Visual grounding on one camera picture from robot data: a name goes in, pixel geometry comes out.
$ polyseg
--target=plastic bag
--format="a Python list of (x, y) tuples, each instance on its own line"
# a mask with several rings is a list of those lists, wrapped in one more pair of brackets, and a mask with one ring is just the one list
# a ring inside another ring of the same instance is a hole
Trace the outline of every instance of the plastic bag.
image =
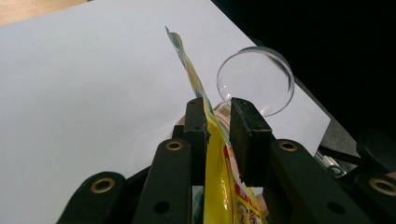
[(266, 223), (256, 197), (241, 183), (228, 134), (219, 125), (190, 59), (176, 33), (166, 32), (189, 76), (196, 97), (203, 97), (210, 138), (206, 152), (204, 223)]

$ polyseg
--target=transparent cup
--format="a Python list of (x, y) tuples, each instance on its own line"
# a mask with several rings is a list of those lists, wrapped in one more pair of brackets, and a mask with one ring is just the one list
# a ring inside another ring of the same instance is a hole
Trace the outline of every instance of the transparent cup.
[(294, 77), (289, 63), (266, 47), (241, 49), (220, 67), (218, 91), (224, 103), (233, 97), (253, 103), (264, 117), (282, 111), (294, 94)]

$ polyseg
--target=snack bag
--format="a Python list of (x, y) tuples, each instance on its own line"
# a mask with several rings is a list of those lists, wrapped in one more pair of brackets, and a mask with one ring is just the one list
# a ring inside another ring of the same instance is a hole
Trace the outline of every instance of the snack bag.
[(239, 178), (228, 134), (214, 115), (201, 80), (183, 49), (180, 36), (170, 33), (168, 28), (166, 32), (186, 68), (196, 97), (204, 99), (207, 130), (210, 133), (206, 152), (204, 223), (266, 223), (253, 191)]

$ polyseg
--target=white paper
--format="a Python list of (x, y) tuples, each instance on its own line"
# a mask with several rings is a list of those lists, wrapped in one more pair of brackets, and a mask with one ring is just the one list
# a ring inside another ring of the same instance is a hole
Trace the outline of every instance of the white paper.
[[(193, 99), (165, 25), (216, 105), (216, 74), (253, 43), (210, 1), (95, 0), (0, 27), (0, 223), (55, 223), (91, 175), (151, 164)], [(315, 150), (329, 118), (298, 87), (267, 120)]]

